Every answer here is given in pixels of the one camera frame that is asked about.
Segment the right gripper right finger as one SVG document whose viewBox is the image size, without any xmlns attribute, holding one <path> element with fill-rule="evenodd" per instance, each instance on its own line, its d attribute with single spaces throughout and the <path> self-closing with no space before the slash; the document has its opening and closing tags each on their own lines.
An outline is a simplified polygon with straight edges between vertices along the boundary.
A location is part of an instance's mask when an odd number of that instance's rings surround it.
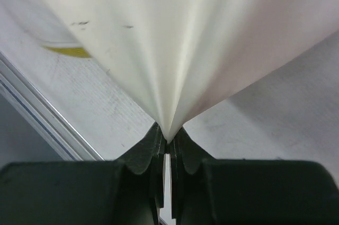
<svg viewBox="0 0 339 225">
<path fill-rule="evenodd" d="M 176 220 L 214 220 L 211 162 L 215 159 L 184 128 L 169 144 L 172 217 Z"/>
</svg>

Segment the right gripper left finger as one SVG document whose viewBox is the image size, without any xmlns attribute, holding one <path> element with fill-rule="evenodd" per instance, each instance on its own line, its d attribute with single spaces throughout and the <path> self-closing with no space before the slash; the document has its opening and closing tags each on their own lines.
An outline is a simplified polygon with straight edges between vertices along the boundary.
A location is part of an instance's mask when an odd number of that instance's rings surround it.
<svg viewBox="0 0 339 225">
<path fill-rule="evenodd" d="M 154 123 L 145 136 L 121 155 L 119 211 L 126 220 L 159 220 L 164 207 L 166 140 Z"/>
</svg>

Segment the cream pillowcase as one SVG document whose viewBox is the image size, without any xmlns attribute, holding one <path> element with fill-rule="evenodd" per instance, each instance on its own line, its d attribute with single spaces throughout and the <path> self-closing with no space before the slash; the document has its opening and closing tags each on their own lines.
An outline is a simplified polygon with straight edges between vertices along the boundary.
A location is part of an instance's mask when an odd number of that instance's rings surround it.
<svg viewBox="0 0 339 225">
<path fill-rule="evenodd" d="M 338 30 L 338 0 L 44 0 L 171 141 Z"/>
</svg>

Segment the white pillow yellow edge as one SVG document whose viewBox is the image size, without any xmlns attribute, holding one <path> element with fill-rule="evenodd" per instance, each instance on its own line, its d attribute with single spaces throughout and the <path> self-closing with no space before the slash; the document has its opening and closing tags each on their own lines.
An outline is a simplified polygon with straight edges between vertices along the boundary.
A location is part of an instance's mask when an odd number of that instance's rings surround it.
<svg viewBox="0 0 339 225">
<path fill-rule="evenodd" d="M 39 45 L 47 50 L 59 53 L 61 55 L 75 58 L 90 58 L 91 55 L 82 45 L 76 42 L 47 42 L 40 41 Z"/>
</svg>

